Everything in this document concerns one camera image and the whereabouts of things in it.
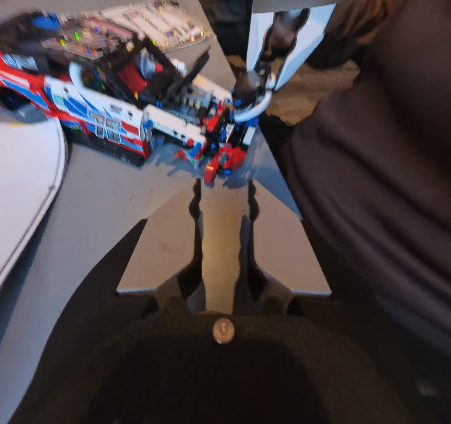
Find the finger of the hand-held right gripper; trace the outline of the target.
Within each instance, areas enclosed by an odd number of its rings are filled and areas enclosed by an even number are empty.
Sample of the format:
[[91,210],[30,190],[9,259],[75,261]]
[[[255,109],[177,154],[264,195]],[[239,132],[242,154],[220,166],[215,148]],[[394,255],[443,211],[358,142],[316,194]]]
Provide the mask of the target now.
[[336,4],[315,6],[308,10],[307,19],[303,26],[296,31],[292,46],[277,74],[274,85],[275,92],[288,82],[323,40],[326,26],[335,6]]
[[265,51],[268,31],[272,28],[275,12],[252,13],[246,56],[246,69],[252,71]]

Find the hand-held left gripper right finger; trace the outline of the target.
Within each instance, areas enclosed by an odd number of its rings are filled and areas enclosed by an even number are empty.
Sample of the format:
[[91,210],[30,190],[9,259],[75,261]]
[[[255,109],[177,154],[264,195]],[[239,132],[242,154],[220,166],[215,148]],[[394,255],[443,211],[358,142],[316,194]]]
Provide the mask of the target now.
[[254,301],[330,298],[301,218],[259,182],[249,183],[248,286]]

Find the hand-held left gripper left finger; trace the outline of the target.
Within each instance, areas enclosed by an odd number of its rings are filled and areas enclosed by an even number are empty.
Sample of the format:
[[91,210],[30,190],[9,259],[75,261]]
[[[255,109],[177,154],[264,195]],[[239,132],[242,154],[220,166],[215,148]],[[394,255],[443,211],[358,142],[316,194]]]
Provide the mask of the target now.
[[156,301],[188,298],[202,279],[201,182],[195,180],[148,218],[116,292]]

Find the black white brick bumper assembly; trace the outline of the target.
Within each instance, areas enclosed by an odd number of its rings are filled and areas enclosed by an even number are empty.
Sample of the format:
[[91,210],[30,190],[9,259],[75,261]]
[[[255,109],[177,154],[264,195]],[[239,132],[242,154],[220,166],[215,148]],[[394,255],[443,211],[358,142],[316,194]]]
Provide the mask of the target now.
[[232,119],[245,123],[259,117],[272,100],[275,76],[270,68],[240,74],[232,91]]

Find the red white blue brick race car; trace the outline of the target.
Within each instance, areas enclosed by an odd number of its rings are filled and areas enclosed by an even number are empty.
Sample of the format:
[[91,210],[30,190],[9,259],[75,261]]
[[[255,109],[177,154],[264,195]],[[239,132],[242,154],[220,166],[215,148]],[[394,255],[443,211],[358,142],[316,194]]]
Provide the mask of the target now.
[[137,167],[171,142],[194,168],[211,159],[205,182],[236,171],[258,117],[235,123],[231,92],[200,74],[210,48],[187,65],[99,12],[1,21],[1,110],[40,109],[71,142]]

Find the white instruction booklet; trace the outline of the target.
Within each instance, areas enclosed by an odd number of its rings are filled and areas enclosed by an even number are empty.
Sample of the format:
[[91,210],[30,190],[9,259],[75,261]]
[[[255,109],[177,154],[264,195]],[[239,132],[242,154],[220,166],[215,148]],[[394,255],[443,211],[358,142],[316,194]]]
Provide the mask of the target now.
[[0,285],[54,201],[68,160],[58,118],[0,125]]

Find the person's right forearm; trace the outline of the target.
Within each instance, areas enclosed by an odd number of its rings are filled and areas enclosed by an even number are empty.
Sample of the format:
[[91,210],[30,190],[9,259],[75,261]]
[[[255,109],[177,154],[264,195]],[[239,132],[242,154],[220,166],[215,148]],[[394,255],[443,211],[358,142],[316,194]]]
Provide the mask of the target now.
[[307,58],[315,70],[354,62],[357,83],[450,91],[450,0],[357,0],[338,4]]

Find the grey desk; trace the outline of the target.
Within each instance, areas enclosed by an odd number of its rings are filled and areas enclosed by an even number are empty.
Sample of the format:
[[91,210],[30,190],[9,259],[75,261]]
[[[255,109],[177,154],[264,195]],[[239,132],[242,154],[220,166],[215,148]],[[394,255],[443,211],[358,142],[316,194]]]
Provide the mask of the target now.
[[[0,0],[1,19],[28,9],[71,13],[143,0]],[[199,0],[176,0],[208,26]],[[1,289],[0,415],[8,423],[65,305],[98,261],[195,173],[170,146],[141,169],[75,145],[42,230]]]

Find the holographic sticker sheet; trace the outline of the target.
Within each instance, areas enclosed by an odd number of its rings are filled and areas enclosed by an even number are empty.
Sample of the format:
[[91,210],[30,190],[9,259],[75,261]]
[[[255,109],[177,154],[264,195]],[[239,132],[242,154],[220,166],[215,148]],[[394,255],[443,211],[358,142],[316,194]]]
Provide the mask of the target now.
[[152,40],[161,51],[170,52],[216,38],[210,29],[195,21],[174,0],[147,0],[110,7],[99,12],[104,20]]

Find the person's brown shirt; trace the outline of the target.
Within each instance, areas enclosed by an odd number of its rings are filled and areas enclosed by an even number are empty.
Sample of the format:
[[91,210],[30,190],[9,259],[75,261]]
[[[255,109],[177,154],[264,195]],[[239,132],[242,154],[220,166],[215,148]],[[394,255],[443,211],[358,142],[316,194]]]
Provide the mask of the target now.
[[405,335],[450,409],[450,63],[372,56],[296,125],[287,183],[303,217]]

